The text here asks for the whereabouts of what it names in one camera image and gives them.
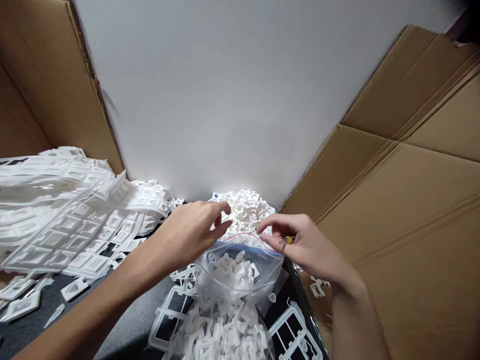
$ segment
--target dark gray surface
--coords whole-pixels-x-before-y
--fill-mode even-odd
[[[39,309],[11,323],[0,324],[2,337],[0,359],[11,359],[40,335],[45,323],[61,303],[66,305],[63,316],[100,285],[107,276],[94,282],[86,292],[67,303],[60,290],[74,281],[74,278],[61,274],[54,275],[53,284],[44,287],[41,292]],[[155,310],[162,304],[173,285],[173,281],[167,276],[135,300],[113,327],[95,359],[159,359],[161,352],[143,351],[143,349],[147,346],[149,332],[156,317]],[[6,307],[1,311],[0,317],[5,311]]]

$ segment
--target white plastic tab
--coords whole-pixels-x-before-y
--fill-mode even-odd
[[[6,287],[0,290],[0,299],[12,301],[17,299],[33,284],[34,280],[26,280],[24,276],[15,276]]]
[[[53,323],[65,310],[65,304],[61,303],[53,312],[53,314],[48,318],[43,328],[47,328],[51,323]]]
[[[72,282],[70,285],[65,286],[60,290],[61,295],[66,301],[70,301],[76,296],[83,293],[90,285],[86,283],[84,277],[79,277],[77,280]]]
[[[7,323],[15,319],[21,318],[32,311],[38,309],[40,306],[40,292],[35,291],[30,296],[12,301],[6,309],[6,315],[3,322]]]

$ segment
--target cardboard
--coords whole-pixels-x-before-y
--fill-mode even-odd
[[[80,147],[91,158],[108,159],[115,173],[123,171],[71,2],[1,1],[0,54],[2,66],[38,122],[36,127],[44,131],[38,132],[37,143],[45,145],[46,135],[50,148]],[[24,105],[10,107],[13,113],[26,113],[16,110]],[[24,142],[23,136],[17,133],[15,139]],[[37,148],[42,146],[12,153],[34,154]]]
[[[407,26],[282,209],[356,266],[398,360],[479,354],[479,64]]]
[[[32,111],[0,65],[0,158],[36,154],[53,147]]]

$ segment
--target plastic bag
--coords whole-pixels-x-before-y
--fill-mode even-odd
[[[240,244],[243,237],[260,247]],[[174,330],[167,359],[275,359],[256,305],[268,300],[284,257],[262,244],[237,234],[196,261],[197,300]]]

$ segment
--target right hand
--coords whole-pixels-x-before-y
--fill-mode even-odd
[[[258,224],[257,232],[263,232],[270,225],[272,235],[261,234],[260,239],[300,265],[307,273],[342,287],[352,282],[363,282],[355,268],[308,215],[275,213]],[[280,241],[285,236],[295,236],[294,243]]]

